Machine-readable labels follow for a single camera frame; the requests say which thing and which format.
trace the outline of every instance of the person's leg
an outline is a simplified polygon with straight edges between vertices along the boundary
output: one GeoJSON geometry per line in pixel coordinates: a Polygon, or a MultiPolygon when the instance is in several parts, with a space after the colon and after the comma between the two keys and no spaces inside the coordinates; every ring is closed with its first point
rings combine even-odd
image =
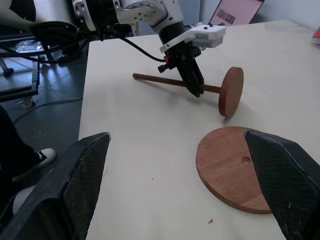
{"type": "Polygon", "coordinates": [[[0,105],[0,165],[14,182],[51,163],[56,152],[47,148],[35,152],[25,144],[6,110],[0,105]]]}
{"type": "Polygon", "coordinates": [[[13,177],[39,162],[39,155],[22,141],[8,113],[1,105],[0,153],[2,169],[13,177]]]}

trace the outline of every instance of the white table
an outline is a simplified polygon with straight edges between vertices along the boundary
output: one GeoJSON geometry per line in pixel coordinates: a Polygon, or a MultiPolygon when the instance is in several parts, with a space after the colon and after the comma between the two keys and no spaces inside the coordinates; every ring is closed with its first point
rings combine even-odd
{"type": "MultiPolygon", "coordinates": [[[[242,67],[244,89],[229,121],[218,94],[133,80],[133,73],[180,79],[121,40],[90,44],[79,138],[111,133],[99,200],[87,240],[283,240],[274,217],[215,198],[196,170],[203,136],[244,126],[298,142],[320,161],[320,50],[312,32],[288,21],[228,27],[224,43],[197,63],[220,86],[242,67]]],[[[131,40],[161,58],[157,35],[131,40]]]]}

